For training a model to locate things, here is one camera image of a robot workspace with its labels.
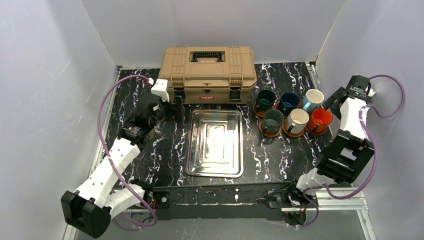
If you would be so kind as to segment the orange cup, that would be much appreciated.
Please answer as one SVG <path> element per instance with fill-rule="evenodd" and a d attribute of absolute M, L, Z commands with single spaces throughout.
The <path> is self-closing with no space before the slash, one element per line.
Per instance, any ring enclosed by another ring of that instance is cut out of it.
<path fill-rule="evenodd" d="M 333 121 L 332 113 L 324 108 L 316 109 L 309 118 L 306 126 L 313 132 L 321 132 Z"/>

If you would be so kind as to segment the white cup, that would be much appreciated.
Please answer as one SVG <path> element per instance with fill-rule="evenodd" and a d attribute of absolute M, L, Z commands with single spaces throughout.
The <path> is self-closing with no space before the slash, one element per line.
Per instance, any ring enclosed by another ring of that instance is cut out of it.
<path fill-rule="evenodd" d="M 325 100 L 324 94 L 317 89 L 309 89 L 302 99 L 300 108 L 312 114 Z"/>

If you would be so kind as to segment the brown wooden coaster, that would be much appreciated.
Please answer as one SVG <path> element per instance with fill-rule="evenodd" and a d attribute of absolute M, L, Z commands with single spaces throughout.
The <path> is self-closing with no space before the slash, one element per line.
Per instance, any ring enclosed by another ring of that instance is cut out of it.
<path fill-rule="evenodd" d="M 253 113 L 259 117 L 263 118 L 265 116 L 265 113 L 267 110 L 269 110 L 268 106 L 266 104 L 262 104 L 259 102 L 256 102 L 252 107 Z"/>
<path fill-rule="evenodd" d="M 294 134 L 294 133 L 290 133 L 288 132 L 287 128 L 286 128 L 286 123 L 287 123 L 287 119 L 285 119 L 281 125 L 281 129 L 284 132 L 284 134 L 288 137 L 291 138 L 299 138 L 300 136 L 302 136 L 305 133 L 305 128 L 302 129 L 302 131 L 300 133 Z"/>
<path fill-rule="evenodd" d="M 260 133 L 261 133 L 263 136 L 267 137 L 267 138 L 276 138 L 276 137 L 278 137 L 278 136 L 282 133 L 282 131 L 283 131 L 282 127 L 280 126 L 277 132 L 275 132 L 275 133 L 266 133 L 266 132 L 265 132 L 265 129 L 263 128 L 263 120 L 262 120 L 262 119 L 259 121 L 258 129 L 259 129 Z"/>
<path fill-rule="evenodd" d="M 316 132 L 316 131 L 312 131 L 308 126 L 306 126 L 305 127 L 305 130 L 309 133 L 309 134 L 311 134 L 311 135 L 313 135 L 313 136 L 317 136 L 317 137 L 319 137 L 319 136 L 322 136 L 322 135 L 324 135 L 327 131 L 328 131 L 328 129 L 329 129 L 329 127 L 327 126 L 323 131 L 321 131 L 321 132 Z"/>
<path fill-rule="evenodd" d="M 282 108 L 280 107 L 280 101 L 278 100 L 275 104 L 274 104 L 274 106 L 273 106 L 273 108 L 274 109 L 276 109 L 276 110 L 279 110 L 280 112 L 282 111 Z"/>

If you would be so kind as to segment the cream cup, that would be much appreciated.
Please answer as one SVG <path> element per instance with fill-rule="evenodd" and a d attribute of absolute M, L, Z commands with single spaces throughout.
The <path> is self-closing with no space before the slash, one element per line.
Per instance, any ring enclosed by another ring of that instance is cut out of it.
<path fill-rule="evenodd" d="M 309 114 L 300 108 L 296 108 L 290 112 L 285 124 L 289 133 L 298 134 L 306 127 L 309 122 Z"/>

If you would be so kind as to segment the navy blue cup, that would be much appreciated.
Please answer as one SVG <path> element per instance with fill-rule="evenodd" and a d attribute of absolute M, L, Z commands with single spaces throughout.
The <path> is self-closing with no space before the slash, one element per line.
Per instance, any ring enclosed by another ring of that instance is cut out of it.
<path fill-rule="evenodd" d="M 281 95 L 277 109 L 288 117 L 290 112 L 297 108 L 300 98 L 294 92 L 285 92 Z"/>

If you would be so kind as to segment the dark grey cup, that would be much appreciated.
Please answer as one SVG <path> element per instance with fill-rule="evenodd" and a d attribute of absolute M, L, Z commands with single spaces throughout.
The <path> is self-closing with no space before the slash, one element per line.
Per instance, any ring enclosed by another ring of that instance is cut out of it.
<path fill-rule="evenodd" d="M 261 129 L 265 134 L 276 134 L 280 131 L 284 119 L 284 115 L 278 109 L 269 109 L 262 119 Z"/>

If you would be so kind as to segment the teal cup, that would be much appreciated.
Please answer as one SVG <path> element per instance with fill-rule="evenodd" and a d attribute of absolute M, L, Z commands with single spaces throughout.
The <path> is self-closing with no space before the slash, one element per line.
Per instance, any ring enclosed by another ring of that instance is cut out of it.
<path fill-rule="evenodd" d="M 276 101 L 276 94 L 269 89 L 261 90 L 255 101 L 254 110 L 257 112 L 263 112 L 270 110 Z"/>

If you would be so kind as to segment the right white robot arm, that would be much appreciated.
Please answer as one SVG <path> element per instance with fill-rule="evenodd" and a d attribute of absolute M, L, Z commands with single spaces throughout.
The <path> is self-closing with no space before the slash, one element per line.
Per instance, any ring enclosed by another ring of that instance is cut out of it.
<path fill-rule="evenodd" d="M 375 148 L 363 125 L 366 124 L 370 79 L 353 75 L 346 87 L 340 87 L 323 108 L 340 121 L 340 127 L 324 147 L 316 167 L 299 177 L 294 190 L 313 196 L 324 186 L 352 183 L 374 155 Z"/>

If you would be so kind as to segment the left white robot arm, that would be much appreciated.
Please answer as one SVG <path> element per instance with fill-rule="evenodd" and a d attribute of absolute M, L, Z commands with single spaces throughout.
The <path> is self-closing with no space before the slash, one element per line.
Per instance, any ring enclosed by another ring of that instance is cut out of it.
<path fill-rule="evenodd" d="M 61 197 L 65 222 L 94 239 L 99 238 L 111 221 L 128 208 L 142 204 L 157 222 L 153 207 L 144 199 L 150 186 L 141 180 L 126 182 L 122 176 L 126 167 L 152 139 L 154 129 L 162 121 L 172 119 L 171 101 L 167 96 L 144 95 L 141 105 L 119 130 L 111 147 L 105 147 L 105 157 L 88 179 L 75 191 Z"/>

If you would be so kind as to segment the tan plastic toolbox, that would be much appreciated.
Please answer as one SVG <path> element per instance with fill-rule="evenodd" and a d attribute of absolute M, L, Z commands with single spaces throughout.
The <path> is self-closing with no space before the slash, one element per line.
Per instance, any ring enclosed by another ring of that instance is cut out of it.
<path fill-rule="evenodd" d="M 245 105 L 257 85 L 253 50 L 239 45 L 167 47 L 158 77 L 172 105 Z"/>

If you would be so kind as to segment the stainless steel tray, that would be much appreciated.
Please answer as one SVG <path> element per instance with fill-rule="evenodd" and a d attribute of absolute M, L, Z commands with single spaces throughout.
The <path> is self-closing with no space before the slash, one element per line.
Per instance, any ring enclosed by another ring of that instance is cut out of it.
<path fill-rule="evenodd" d="M 241 177 L 244 171 L 242 120 L 242 113 L 233 109 L 192 111 L 186 173 L 197 177 Z"/>

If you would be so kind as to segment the aluminium frame rail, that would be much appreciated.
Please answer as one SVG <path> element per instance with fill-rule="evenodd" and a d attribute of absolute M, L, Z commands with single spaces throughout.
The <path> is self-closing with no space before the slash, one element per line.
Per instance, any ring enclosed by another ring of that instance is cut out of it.
<path fill-rule="evenodd" d="M 287 183 L 209 185 L 199 187 L 154 187 L 148 194 L 158 220 L 176 219 L 267 219 L 290 226 L 306 226 L 307 211 L 358 211 L 368 206 L 362 192 L 343 195 L 353 187 L 325 188 L 308 199 L 289 195 Z"/>

